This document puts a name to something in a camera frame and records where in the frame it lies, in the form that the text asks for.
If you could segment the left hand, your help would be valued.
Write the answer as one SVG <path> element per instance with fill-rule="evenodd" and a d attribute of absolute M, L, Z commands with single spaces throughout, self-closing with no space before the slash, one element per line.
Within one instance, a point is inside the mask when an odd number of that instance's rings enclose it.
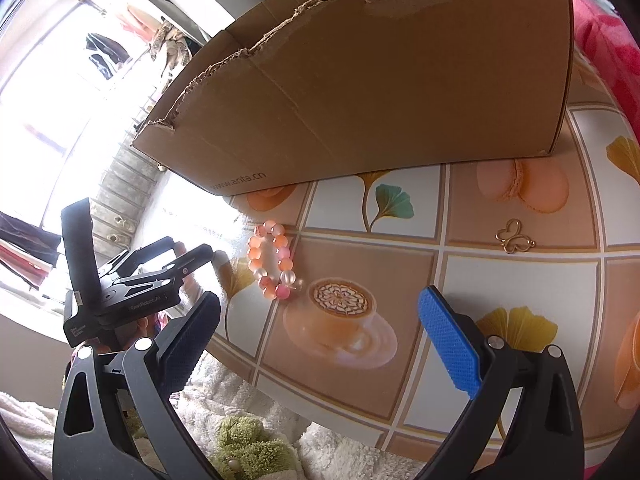
<path fill-rule="evenodd" d="M 182 256 L 186 252 L 188 252 L 188 250 L 184 247 L 183 244 L 175 242 L 174 248 L 172 248 L 169 252 L 164 252 L 156 258 L 143 263 L 142 266 L 139 266 L 132 275 L 158 271 L 163 266 L 171 263 L 171 261 L 174 261 L 175 258 Z M 101 285 L 103 287 L 105 287 L 107 284 L 110 284 L 111 281 L 113 281 L 115 278 L 119 278 L 119 276 L 115 274 L 108 274 L 105 278 L 99 277 Z M 194 278 L 192 278 L 192 274 L 184 279 L 183 285 L 179 289 L 179 298 L 183 292 L 190 298 L 192 302 L 198 300 L 198 297 L 201 295 L 201 287 L 194 280 Z M 139 318 L 137 322 L 132 322 L 127 325 L 120 326 L 119 329 L 116 330 L 116 333 L 118 339 L 122 342 L 121 349 L 113 349 L 107 344 L 104 344 L 98 338 L 89 339 L 82 344 L 78 344 L 77 347 L 72 348 L 75 352 L 78 352 L 81 348 L 91 347 L 98 353 L 110 353 L 126 350 L 138 339 L 153 338 L 160 333 L 160 331 L 167 324 L 167 321 L 160 316 L 163 311 L 165 310 L 161 310 L 160 312 L 156 312 L 155 314 L 148 315 L 146 318 Z"/>

